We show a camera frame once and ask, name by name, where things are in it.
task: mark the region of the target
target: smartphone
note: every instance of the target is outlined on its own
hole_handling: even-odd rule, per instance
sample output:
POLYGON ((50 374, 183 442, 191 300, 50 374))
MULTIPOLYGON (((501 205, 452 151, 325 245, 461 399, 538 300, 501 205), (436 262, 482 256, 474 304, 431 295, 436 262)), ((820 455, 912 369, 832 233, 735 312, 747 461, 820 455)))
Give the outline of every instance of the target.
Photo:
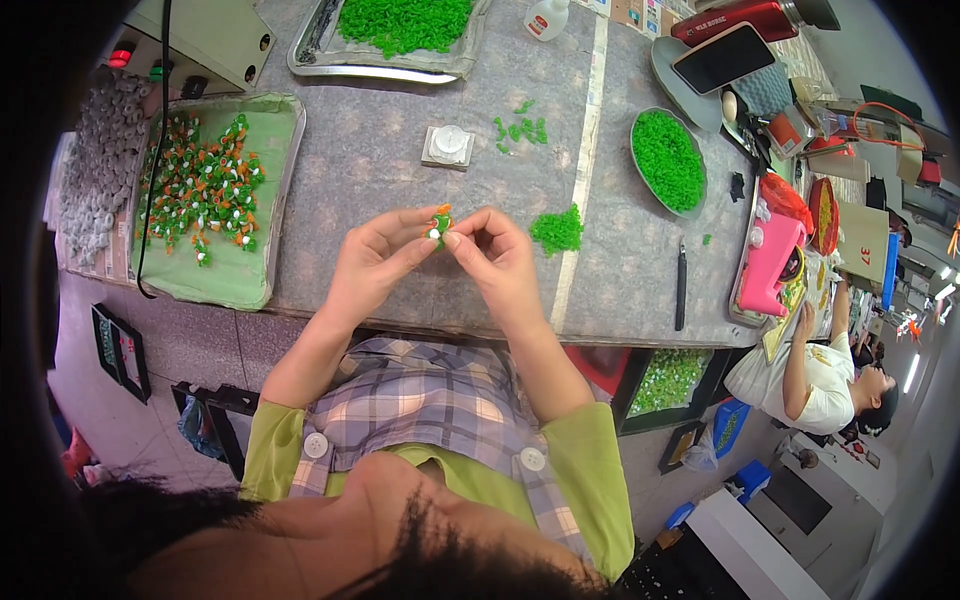
POLYGON ((671 66, 694 91, 704 95, 776 60, 754 26, 743 22, 691 48, 671 66))

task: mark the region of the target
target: plaid apron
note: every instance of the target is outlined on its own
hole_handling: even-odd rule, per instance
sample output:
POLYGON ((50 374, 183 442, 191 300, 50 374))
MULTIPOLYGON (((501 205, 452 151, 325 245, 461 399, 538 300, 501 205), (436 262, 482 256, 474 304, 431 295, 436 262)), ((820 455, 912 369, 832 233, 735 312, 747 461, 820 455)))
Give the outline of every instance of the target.
POLYGON ((521 414, 509 358, 489 348, 375 337, 347 351, 331 390, 306 409, 291 496, 324 495, 328 473, 350 470, 376 450, 432 444, 523 484, 540 532, 592 562, 546 439, 521 414), (311 448, 318 458, 306 449, 314 433, 326 438, 311 448))

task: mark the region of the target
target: fluorescent light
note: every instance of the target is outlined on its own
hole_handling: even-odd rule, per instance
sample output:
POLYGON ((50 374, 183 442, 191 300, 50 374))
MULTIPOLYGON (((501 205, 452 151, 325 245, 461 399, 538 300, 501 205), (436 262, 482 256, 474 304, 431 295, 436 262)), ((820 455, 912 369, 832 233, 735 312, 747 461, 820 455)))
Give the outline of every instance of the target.
POLYGON ((933 298, 936 299, 936 300, 943 300, 944 298, 946 298, 947 296, 949 296, 949 295, 952 294, 953 292, 956 292, 956 290, 957 290, 957 289, 953 286, 953 284, 952 284, 952 283, 949 283, 949 284, 947 285, 947 287, 945 287, 944 289, 942 289, 942 290, 940 290, 939 292, 937 292, 937 295, 934 296, 933 298))
POLYGON ((910 384, 913 383, 913 376, 917 374, 917 367, 919 365, 920 365, 920 354, 914 354, 913 364, 910 365, 910 372, 906 374, 906 379, 903 381, 904 394, 910 391, 910 384))

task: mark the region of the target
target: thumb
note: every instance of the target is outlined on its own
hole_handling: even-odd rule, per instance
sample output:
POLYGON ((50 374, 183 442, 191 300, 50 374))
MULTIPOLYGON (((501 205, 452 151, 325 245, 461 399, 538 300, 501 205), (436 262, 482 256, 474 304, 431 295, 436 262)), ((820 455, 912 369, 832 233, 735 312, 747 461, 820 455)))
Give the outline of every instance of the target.
POLYGON ((487 274, 494 268, 476 244, 464 234, 456 231, 446 231, 444 232, 444 243, 453 257, 460 263, 460 266, 464 268, 464 271, 474 279, 487 278, 487 274))
POLYGON ((423 260, 437 249, 438 242, 431 238, 418 238, 409 242, 394 255, 384 261, 381 269, 391 283, 397 283, 403 276, 417 268, 423 260))

